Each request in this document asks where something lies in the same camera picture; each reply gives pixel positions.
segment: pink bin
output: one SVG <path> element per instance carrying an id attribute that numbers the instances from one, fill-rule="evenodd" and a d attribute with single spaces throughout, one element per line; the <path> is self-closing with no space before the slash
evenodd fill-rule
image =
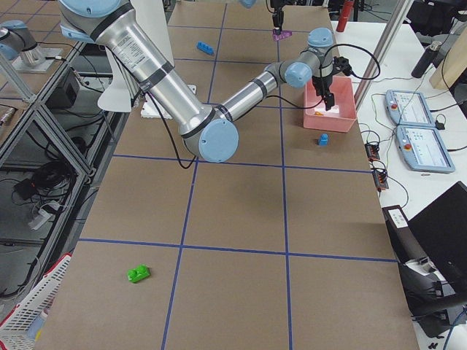
<path id="1" fill-rule="evenodd" d="M 328 111 L 324 102 L 315 108 L 304 110 L 304 128 L 346 133 L 357 120 L 355 101 L 353 98 L 352 80 L 348 77 L 334 77 L 331 85 L 336 105 Z M 317 104 L 321 96 L 316 96 L 316 90 L 311 80 L 307 82 L 304 94 L 304 106 Z"/>

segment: blue joint cap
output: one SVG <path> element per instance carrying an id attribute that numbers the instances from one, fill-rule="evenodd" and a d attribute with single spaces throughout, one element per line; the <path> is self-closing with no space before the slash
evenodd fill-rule
<path id="1" fill-rule="evenodd" d="M 0 53 L 5 56 L 8 61 L 14 60 L 20 53 L 16 52 L 8 45 L 0 44 Z"/>
<path id="2" fill-rule="evenodd" d="M 213 120 L 201 132 L 198 146 L 201 156 L 208 162 L 225 162 L 239 146 L 239 132 L 228 120 Z"/>
<path id="3" fill-rule="evenodd" d="M 6 29 L 26 29 L 28 26 L 22 20 L 7 20 L 0 24 L 1 27 Z"/>
<path id="4" fill-rule="evenodd" d="M 328 145 L 328 134 L 324 133 L 320 136 L 318 140 L 318 146 L 327 146 Z"/>
<path id="5" fill-rule="evenodd" d="M 89 44 L 95 44 L 94 40 L 92 40 L 90 36 L 88 36 L 86 33 L 83 33 L 82 31 L 77 31 L 73 28 L 69 28 L 62 25 L 60 25 L 60 27 L 61 34 L 68 39 L 73 39 L 78 42 L 87 42 Z"/>
<path id="6" fill-rule="evenodd" d="M 205 42 L 198 42 L 198 44 L 196 44 L 196 48 L 203 51 L 204 53 L 207 53 L 208 55 L 214 55 L 214 49 Z"/>
<path id="7" fill-rule="evenodd" d="M 242 4 L 243 7 L 250 9 L 254 4 L 256 4 L 256 0 L 240 0 L 240 4 Z"/>
<path id="8" fill-rule="evenodd" d="M 285 71 L 285 81 L 293 88 L 302 88 L 312 78 L 312 69 L 303 62 L 294 62 Z"/>
<path id="9" fill-rule="evenodd" d="M 330 29 L 316 28 L 308 34 L 308 45 L 313 47 L 327 47 L 334 43 Z"/>
<path id="10" fill-rule="evenodd" d="M 87 18 L 99 18 L 114 12 L 120 0 L 59 0 L 71 12 Z"/>

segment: white label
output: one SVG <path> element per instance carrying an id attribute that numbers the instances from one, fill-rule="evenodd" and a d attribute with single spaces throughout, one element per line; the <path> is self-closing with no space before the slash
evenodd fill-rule
<path id="1" fill-rule="evenodd" d="M 409 226 L 407 224 L 406 218 L 402 214 L 402 211 L 400 211 L 399 209 L 391 209 L 387 212 L 393 219 L 394 224 L 397 228 L 406 228 Z"/>
<path id="2" fill-rule="evenodd" d="M 120 40 L 117 47 L 114 49 L 114 54 L 117 55 L 131 73 L 149 60 L 142 48 L 129 35 Z"/>

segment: green toy block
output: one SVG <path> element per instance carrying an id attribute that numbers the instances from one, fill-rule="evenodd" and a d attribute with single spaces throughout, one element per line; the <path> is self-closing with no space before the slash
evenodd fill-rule
<path id="1" fill-rule="evenodd" d="M 146 265 L 140 265 L 137 268 L 128 270 L 128 280 L 131 283 L 137 283 L 150 276 L 149 268 Z"/>

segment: white table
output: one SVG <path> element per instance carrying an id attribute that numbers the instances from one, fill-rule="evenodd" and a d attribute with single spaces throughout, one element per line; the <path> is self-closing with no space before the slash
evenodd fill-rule
<path id="1" fill-rule="evenodd" d="M 344 33 L 335 33 L 338 44 L 349 43 L 356 44 L 373 52 L 381 34 L 385 28 L 384 23 L 348 23 Z M 353 71 L 357 75 L 363 75 L 363 72 L 368 65 L 370 57 L 351 47 L 340 47 L 339 52 L 346 58 L 349 58 Z M 375 82 L 372 82 L 371 87 L 365 101 L 358 110 L 359 123 L 367 124 L 371 130 L 376 131 L 381 140 L 390 138 L 391 131 L 378 124 L 375 120 L 375 112 L 372 108 L 371 95 L 375 93 L 385 93 L 389 89 L 398 90 L 416 90 L 420 91 L 425 97 L 434 96 L 442 92 L 431 87 L 429 78 L 434 73 L 432 68 L 428 71 L 425 77 L 419 79 L 392 79 L 384 80 L 384 78 L 403 77 L 411 78 L 410 75 L 415 64 L 423 54 L 423 48 L 414 32 L 409 25 L 402 25 L 398 32 L 395 41 L 390 48 L 386 58 L 381 62 L 381 75 Z M 352 78 L 354 91 L 357 90 L 360 80 Z M 378 121 L 394 128 L 390 118 L 385 111 L 384 96 L 374 96 L 376 113 Z M 445 106 L 455 104 L 455 100 L 449 92 L 443 93 L 440 96 L 429 98 L 428 106 L 430 109 L 440 109 Z M 448 149 L 460 148 L 467 145 L 467 120 L 459 107 L 452 107 L 443 112 L 446 118 L 446 130 L 440 131 L 444 144 Z M 360 129 L 368 130 L 366 125 L 360 125 Z M 370 136 L 370 140 L 375 140 L 374 136 Z M 380 156 L 383 163 L 387 164 L 389 176 L 397 179 L 409 192 L 409 202 L 404 208 L 407 217 L 411 219 L 413 216 L 423 210 L 429 203 L 440 196 L 444 191 L 451 187 L 457 181 L 463 181 L 467 184 L 467 149 L 459 152 L 450 153 L 452 161 L 455 164 L 456 171 L 452 174 L 435 174 L 435 173 L 420 173 L 409 170 L 405 164 L 400 151 L 395 145 L 395 138 L 389 149 L 389 142 L 384 142 L 380 145 Z M 379 199 L 381 207 L 392 205 L 403 205 L 406 201 L 404 190 L 395 182 L 389 180 L 390 189 L 383 191 Z M 426 346 L 432 342 L 438 342 L 438 349 L 442 349 L 443 340 L 430 339 L 426 337 L 417 323 L 414 323 L 414 328 L 417 333 L 417 338 L 421 349 L 426 349 Z M 454 329 L 451 339 L 449 340 L 449 350 L 465 350 L 467 344 L 467 326 L 460 325 Z"/>

